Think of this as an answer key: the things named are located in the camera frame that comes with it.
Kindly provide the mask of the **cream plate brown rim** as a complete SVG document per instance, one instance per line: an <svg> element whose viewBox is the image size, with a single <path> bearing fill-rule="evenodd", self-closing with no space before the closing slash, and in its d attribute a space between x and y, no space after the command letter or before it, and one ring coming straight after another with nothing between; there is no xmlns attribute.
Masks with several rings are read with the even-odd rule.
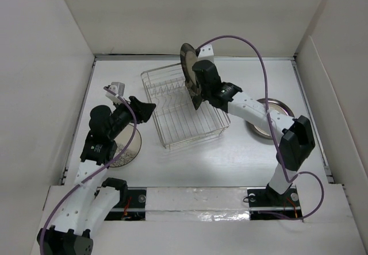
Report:
<svg viewBox="0 0 368 255"><path fill-rule="evenodd" d="M272 99L272 98L269 98L268 102L269 102L269 108L271 110L275 110L278 113L283 114L283 115L288 115L288 116L294 117L294 113L292 112L292 110L286 104L284 104L283 102L281 102L277 99ZM260 127L255 126L255 125L253 125L249 122L246 122L246 124L247 124L248 128L250 130L252 130L253 133L258 135L259 137L262 137L262 138L265 138L265 139L268 139L268 140L272 139L271 134L267 133L264 130L262 130Z"/></svg>

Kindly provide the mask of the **cream plate checkered dark rim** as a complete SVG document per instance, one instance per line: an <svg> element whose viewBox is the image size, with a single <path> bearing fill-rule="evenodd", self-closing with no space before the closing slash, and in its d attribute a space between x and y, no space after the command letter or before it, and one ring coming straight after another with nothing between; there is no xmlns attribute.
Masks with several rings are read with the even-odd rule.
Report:
<svg viewBox="0 0 368 255"><path fill-rule="evenodd" d="M185 76L185 85L191 96L200 95L200 87L196 80L193 65L198 61L196 50L188 43L184 43L180 49L180 60L183 74Z"/></svg>

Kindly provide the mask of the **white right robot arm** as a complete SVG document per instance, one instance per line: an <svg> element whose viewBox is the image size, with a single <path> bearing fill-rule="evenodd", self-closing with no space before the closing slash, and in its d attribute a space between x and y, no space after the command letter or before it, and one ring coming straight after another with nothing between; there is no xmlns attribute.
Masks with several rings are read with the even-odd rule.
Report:
<svg viewBox="0 0 368 255"><path fill-rule="evenodd" d="M294 118L266 107L232 83L222 82L216 66L209 60L196 62L192 70L203 100L228 114L244 119L271 135L277 145L278 165L266 186L266 200L279 205L286 199L300 166L315 148L310 120Z"/></svg>

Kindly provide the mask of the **black floral square plate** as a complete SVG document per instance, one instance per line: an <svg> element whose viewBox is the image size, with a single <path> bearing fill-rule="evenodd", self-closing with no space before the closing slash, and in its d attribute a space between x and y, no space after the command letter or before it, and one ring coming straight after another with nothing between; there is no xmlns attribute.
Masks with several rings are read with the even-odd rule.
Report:
<svg viewBox="0 0 368 255"><path fill-rule="evenodd" d="M201 105L202 101L203 101L200 90L194 91L192 89L189 89L189 94L190 94L191 101L192 101L192 104L194 106L194 109L198 110L200 108L200 105Z"/></svg>

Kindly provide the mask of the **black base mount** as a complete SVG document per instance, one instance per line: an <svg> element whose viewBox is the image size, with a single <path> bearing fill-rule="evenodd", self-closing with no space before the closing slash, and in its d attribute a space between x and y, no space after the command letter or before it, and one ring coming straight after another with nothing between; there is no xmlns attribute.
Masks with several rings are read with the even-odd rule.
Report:
<svg viewBox="0 0 368 255"><path fill-rule="evenodd" d="M269 198L265 188L248 188L243 202L250 209L250 220L296 219L302 217L301 205L295 187L280 198Z"/></svg>
<svg viewBox="0 0 368 255"><path fill-rule="evenodd" d="M107 214L106 221L144 221L146 188L128 188L126 203L113 207Z"/></svg>

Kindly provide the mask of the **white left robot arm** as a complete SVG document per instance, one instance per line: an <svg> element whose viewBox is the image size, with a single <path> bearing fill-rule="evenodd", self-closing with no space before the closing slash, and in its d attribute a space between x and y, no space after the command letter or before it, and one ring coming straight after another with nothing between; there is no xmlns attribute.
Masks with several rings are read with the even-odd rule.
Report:
<svg viewBox="0 0 368 255"><path fill-rule="evenodd" d="M91 254L98 228L110 210L128 204L125 180L106 178L120 154L116 137L130 124L146 123L155 110L130 96L114 95L115 110L99 105L90 112L89 132L80 155L73 188L61 199L40 229L37 242L41 254Z"/></svg>

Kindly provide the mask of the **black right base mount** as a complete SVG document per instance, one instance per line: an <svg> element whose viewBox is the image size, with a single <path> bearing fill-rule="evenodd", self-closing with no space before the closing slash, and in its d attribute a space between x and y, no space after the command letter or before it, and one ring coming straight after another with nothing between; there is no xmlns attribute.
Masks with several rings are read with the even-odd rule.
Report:
<svg viewBox="0 0 368 255"><path fill-rule="evenodd" d="M250 209L250 220L296 219L302 217L301 205L295 187L280 198L269 198L265 188L248 188L243 202Z"/></svg>

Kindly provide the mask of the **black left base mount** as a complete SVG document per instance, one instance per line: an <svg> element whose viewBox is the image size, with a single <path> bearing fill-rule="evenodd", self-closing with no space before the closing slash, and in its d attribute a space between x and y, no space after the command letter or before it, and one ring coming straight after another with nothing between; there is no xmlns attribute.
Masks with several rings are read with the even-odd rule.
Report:
<svg viewBox="0 0 368 255"><path fill-rule="evenodd" d="M126 203L113 207L107 214L106 221L144 221L146 188L128 188Z"/></svg>

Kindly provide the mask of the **cream plate tree pattern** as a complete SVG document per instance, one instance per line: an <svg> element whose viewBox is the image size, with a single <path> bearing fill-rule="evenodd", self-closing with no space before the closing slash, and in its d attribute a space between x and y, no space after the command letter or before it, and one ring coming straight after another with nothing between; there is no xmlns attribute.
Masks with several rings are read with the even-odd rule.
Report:
<svg viewBox="0 0 368 255"><path fill-rule="evenodd" d="M115 142L117 144L117 150L115 152L114 157L125 148L126 144L128 143L132 133L133 133L134 126L129 124L116 138ZM111 168L120 168L123 167L130 162L132 162L140 152L142 145L142 138L141 134L138 129L135 130L135 135L132 139L132 142L129 144L128 148L125 152L114 162L111 163Z"/></svg>

